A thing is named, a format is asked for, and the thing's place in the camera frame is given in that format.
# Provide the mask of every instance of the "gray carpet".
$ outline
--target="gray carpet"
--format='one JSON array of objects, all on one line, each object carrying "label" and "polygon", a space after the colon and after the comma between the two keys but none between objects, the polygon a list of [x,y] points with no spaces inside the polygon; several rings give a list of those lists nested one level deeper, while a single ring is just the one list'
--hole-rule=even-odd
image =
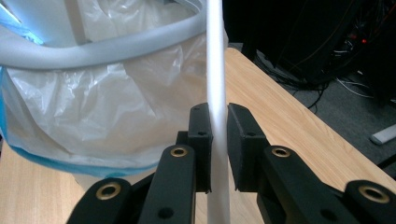
[{"label": "gray carpet", "polygon": [[[242,47],[239,43],[230,43],[229,46],[239,50]],[[258,55],[267,67],[272,68],[260,52]],[[279,69],[276,69],[276,71],[290,78],[295,78]],[[362,83],[358,74],[348,77]],[[345,85],[357,93],[370,94],[370,92],[365,92],[356,86],[346,83]],[[318,91],[297,91],[285,85],[281,86],[307,107],[318,99]],[[375,145],[369,139],[371,134],[396,124],[396,106],[393,103],[380,107],[374,99],[361,97],[349,91],[338,81],[333,80],[323,92],[316,106],[311,107],[311,110],[373,163],[379,164],[396,154],[396,139],[382,146]],[[392,177],[396,176],[396,163],[385,168],[384,171]]]}]

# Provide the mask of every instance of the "wooden tabletop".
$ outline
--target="wooden tabletop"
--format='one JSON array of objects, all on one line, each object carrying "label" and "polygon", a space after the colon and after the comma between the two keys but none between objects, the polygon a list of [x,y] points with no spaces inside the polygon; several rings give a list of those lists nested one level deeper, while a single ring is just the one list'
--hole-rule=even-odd
[{"label": "wooden tabletop", "polygon": [[[295,150],[326,184],[368,179],[396,192],[396,182],[296,101],[235,49],[227,49],[227,102],[247,107],[272,145]],[[230,176],[232,223],[263,223],[254,193],[235,192]],[[70,174],[29,162],[7,144],[0,160],[0,223],[65,223],[84,190]],[[203,193],[196,223],[206,223]]]}]

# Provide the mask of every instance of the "clear plastic bag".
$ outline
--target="clear plastic bag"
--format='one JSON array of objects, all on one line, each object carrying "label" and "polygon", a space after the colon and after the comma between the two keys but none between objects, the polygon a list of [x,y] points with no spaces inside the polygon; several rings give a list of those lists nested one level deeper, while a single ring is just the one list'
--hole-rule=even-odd
[{"label": "clear plastic bag", "polygon": [[[156,0],[82,2],[99,6],[82,13],[85,34],[93,42],[114,37],[115,30],[117,35],[139,33],[193,14],[178,4],[154,8],[160,4]],[[131,9],[127,3],[137,5]],[[131,17],[136,13],[143,19]],[[134,24],[124,33],[123,18],[138,28]],[[99,29],[94,20],[106,26]],[[96,176],[140,173],[157,164],[178,131],[188,129],[190,108],[206,101],[205,55],[201,34],[121,63],[7,68],[1,76],[2,133],[22,156],[52,168]]]}]

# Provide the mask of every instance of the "trash bin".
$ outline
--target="trash bin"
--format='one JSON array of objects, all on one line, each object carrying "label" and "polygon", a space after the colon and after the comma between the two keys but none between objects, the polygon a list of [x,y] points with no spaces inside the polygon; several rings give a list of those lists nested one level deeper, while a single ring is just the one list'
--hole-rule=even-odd
[{"label": "trash bin", "polygon": [[[188,129],[190,108],[206,101],[204,0],[3,2],[33,32],[55,34],[38,46],[0,26],[1,132],[28,160],[137,175],[157,165]],[[38,15],[41,7],[57,13]]]}]

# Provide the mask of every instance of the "white tube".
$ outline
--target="white tube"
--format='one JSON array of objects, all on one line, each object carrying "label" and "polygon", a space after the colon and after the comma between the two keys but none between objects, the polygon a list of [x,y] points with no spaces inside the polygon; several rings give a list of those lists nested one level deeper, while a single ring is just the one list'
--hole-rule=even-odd
[{"label": "white tube", "polygon": [[220,0],[207,1],[207,97],[214,135],[207,223],[230,223],[223,20]]}]

